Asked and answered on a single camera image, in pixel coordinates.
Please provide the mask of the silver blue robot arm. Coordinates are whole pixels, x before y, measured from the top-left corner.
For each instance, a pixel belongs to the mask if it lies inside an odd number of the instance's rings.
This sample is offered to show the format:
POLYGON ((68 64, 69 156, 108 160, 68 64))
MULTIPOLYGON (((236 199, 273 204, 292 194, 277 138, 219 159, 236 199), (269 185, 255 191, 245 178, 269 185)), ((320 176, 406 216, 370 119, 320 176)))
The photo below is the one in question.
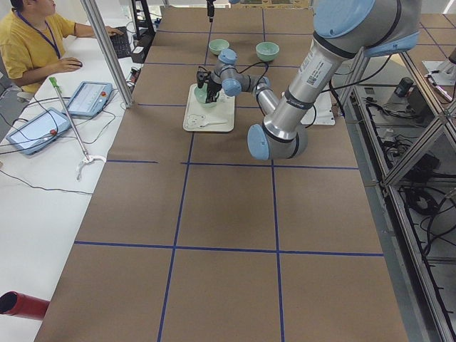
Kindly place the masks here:
POLYGON ((320 1, 313 17, 311 49, 281 98, 265 76, 241 74, 237 55, 224 49, 208 76, 206 101, 216 101, 220 91, 228 96, 252 93, 265 116, 250 127, 247 142, 258 160, 291 159, 307 146, 301 120, 311 109, 342 62, 363 50, 367 57, 387 56, 412 49, 418 42, 421 1, 320 1))

